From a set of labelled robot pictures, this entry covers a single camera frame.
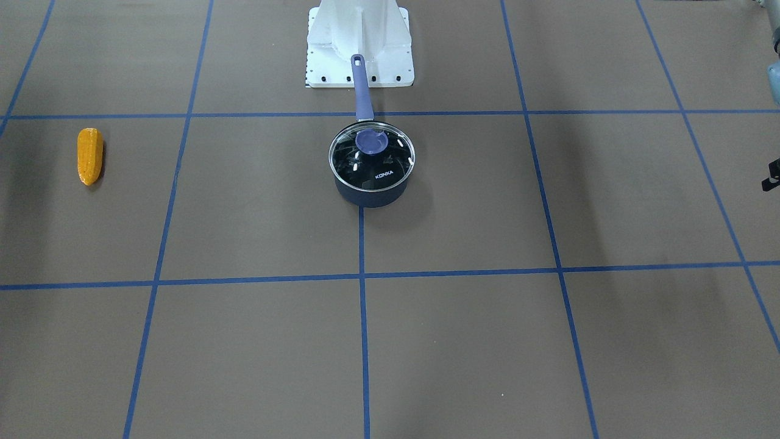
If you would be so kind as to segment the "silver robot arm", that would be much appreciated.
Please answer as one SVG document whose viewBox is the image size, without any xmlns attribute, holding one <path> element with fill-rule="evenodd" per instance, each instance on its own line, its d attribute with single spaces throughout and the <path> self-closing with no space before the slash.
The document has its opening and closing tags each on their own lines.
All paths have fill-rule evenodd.
<svg viewBox="0 0 780 439">
<path fill-rule="evenodd" d="M 779 1 L 755 1 L 755 3 L 765 9 L 768 15 L 771 28 L 771 46 L 779 57 Z M 769 64 L 767 72 L 771 96 L 775 104 L 779 106 L 779 60 Z"/>
</svg>

